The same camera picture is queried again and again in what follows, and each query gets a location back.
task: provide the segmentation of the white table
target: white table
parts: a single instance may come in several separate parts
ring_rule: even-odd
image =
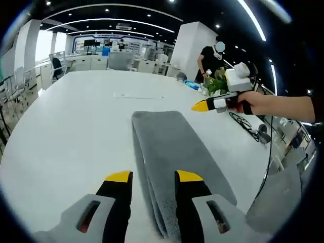
[[[124,99],[126,94],[142,98]],[[28,230],[49,230],[61,213],[104,178],[131,170],[132,214],[126,242],[159,240],[147,215],[133,151],[134,111],[180,111],[197,132],[247,212],[263,180],[269,146],[227,113],[191,111],[205,97],[174,78],[127,71],[71,72],[44,91],[19,120],[0,167],[2,190]],[[262,122],[245,116],[253,128]]]

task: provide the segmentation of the black t-shirt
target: black t-shirt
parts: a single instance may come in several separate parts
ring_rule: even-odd
[[[125,49],[125,44],[124,43],[118,43],[119,49],[123,50]]]
[[[217,52],[220,55],[220,60],[214,56],[214,50],[213,47],[205,47],[201,51],[201,55],[204,56],[204,59],[201,61],[202,62],[202,67],[204,68],[204,71],[206,72],[208,69],[211,70],[212,75],[211,77],[215,78],[215,71],[223,66],[223,58],[222,54]],[[196,76],[196,81],[199,81],[202,83],[204,81],[204,77],[201,74],[201,71],[198,70],[197,76]]]

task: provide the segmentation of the folded towel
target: folded towel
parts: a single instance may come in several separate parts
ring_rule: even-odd
[[[180,242],[174,172],[196,173],[212,194],[233,205],[236,198],[223,173],[196,132],[177,111],[135,112],[133,139],[144,199],[157,231]]]
[[[239,64],[235,65],[234,70],[236,76],[238,76],[239,78],[244,78],[250,75],[250,70],[248,66],[243,62],[240,62]]]

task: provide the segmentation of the person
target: person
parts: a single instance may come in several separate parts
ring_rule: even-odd
[[[123,49],[125,49],[125,44],[124,44],[124,40],[121,39],[120,42],[118,43],[119,45],[119,50],[122,51]]]
[[[216,50],[216,44],[220,41],[219,37],[216,38],[215,45],[212,47],[204,47],[198,57],[198,73],[195,79],[196,83],[203,83],[204,79],[209,77],[206,73],[208,69],[212,72],[210,75],[215,78],[215,71],[223,65],[222,54]]]
[[[240,103],[244,100],[249,102],[252,113],[255,115],[275,115],[308,123],[324,120],[321,107],[324,104],[322,97],[281,97],[248,91],[239,95],[236,112],[244,112],[243,105]]]

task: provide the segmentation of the black cable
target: black cable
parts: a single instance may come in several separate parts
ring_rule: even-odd
[[[270,162],[271,162],[271,151],[272,151],[272,122],[273,122],[273,115],[271,116],[271,131],[270,131],[270,155],[269,155],[269,161],[268,161],[268,166],[267,166],[267,171],[265,173],[265,178],[264,180],[262,181],[262,185],[260,187],[260,190],[257,194],[257,196],[255,198],[258,197],[258,195],[260,194],[260,192],[262,191],[263,187],[264,187],[264,184],[265,184],[265,181],[267,180],[267,177],[268,177],[268,173],[269,173],[269,167],[270,167]]]
[[[239,116],[238,114],[235,114],[233,112],[230,112],[229,115],[231,116],[231,118],[233,118],[238,124],[240,124],[240,126],[246,130],[254,139],[255,141],[259,142],[259,136],[258,136],[258,132],[254,133],[252,132],[252,125],[243,117]]]

